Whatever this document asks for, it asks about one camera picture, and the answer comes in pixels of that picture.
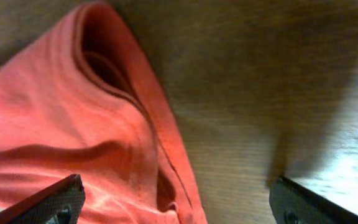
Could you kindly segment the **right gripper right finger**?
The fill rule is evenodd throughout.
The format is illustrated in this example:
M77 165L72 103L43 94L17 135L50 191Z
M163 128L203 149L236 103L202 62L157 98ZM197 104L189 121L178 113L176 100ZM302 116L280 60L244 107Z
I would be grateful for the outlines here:
M277 224L358 224L355 213L284 176L272 184L268 200Z

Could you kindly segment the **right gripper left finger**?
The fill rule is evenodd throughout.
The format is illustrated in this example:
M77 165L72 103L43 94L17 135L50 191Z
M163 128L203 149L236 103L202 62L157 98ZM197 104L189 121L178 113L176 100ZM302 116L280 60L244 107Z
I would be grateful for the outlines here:
M0 212L0 224L77 224L85 204L79 174L72 174Z

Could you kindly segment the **red orange t-shirt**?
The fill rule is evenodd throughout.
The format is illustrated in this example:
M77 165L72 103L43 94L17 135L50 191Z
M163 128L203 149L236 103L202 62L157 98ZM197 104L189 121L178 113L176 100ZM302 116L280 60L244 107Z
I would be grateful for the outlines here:
M105 2L78 6L0 66L0 208L80 174L80 223L205 223L175 118Z

